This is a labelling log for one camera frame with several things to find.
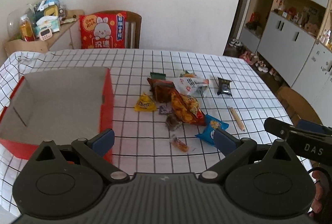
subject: rabbit cartoon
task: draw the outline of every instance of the rabbit cartoon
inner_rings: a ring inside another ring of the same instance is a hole
[[[99,40],[101,38],[109,39],[111,35],[111,28],[107,24],[108,18],[97,18],[97,25],[95,27],[95,30],[93,32],[95,39]]]

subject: red cushion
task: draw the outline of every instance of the red cushion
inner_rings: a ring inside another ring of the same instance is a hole
[[[82,49],[125,48],[126,12],[80,16]]]

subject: wooden stick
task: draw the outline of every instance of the wooden stick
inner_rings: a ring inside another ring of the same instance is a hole
[[[237,114],[236,110],[234,110],[234,108],[231,108],[231,107],[228,107],[230,109],[230,112],[232,113],[233,117],[235,118],[236,122],[237,122],[237,125],[239,126],[239,128],[242,130],[242,131],[245,131],[245,127],[244,127],[244,124],[243,122],[241,121],[239,115]]]

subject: cabinet handle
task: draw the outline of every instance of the cabinet handle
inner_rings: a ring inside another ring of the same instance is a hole
[[[295,37],[295,40],[294,40],[295,42],[296,42],[296,40],[298,39],[298,35],[299,35],[299,34],[300,34],[300,32],[297,33],[297,35],[296,35],[296,37]]]

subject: finger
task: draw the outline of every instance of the finger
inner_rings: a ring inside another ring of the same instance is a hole
[[[318,170],[314,170],[314,171],[312,172],[311,176],[312,176],[313,178],[315,178],[316,180],[319,180],[319,179],[320,179],[320,173],[319,173]]]
[[[314,199],[311,204],[311,208],[316,214],[318,214],[322,210],[322,204],[318,200]]]
[[[323,197],[323,188],[320,183],[316,183],[315,186],[316,186],[315,199],[320,200]]]

